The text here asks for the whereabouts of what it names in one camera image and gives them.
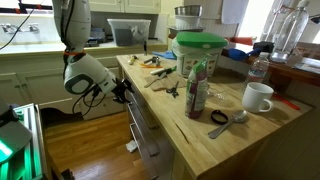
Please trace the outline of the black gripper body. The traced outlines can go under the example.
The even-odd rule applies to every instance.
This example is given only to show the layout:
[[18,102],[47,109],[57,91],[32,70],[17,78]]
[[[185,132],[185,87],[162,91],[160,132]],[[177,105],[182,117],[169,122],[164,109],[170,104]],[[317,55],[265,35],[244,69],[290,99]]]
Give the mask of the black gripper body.
[[133,93],[131,82],[127,79],[122,79],[122,80],[117,79],[116,87],[112,90],[112,93],[115,95],[113,100],[121,104],[129,103],[129,100],[127,100],[125,97],[126,91]]

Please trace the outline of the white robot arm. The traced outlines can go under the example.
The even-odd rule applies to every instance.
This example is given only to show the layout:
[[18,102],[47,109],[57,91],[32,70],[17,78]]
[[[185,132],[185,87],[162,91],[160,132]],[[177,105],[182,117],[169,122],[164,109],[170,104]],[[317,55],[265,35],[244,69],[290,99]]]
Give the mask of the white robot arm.
[[97,59],[86,53],[84,46],[91,32],[91,12],[88,0],[52,0],[54,20],[63,52],[65,89],[75,95],[90,91],[112,92],[113,100],[129,103],[125,92],[133,92],[127,79],[119,80],[115,74]]

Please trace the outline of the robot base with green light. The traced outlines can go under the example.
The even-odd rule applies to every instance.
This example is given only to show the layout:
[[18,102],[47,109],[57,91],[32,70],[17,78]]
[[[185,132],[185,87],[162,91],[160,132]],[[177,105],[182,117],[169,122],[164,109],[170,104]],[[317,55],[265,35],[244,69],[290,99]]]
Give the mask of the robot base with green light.
[[1,117],[0,180],[39,180],[41,165],[38,108],[11,108]]

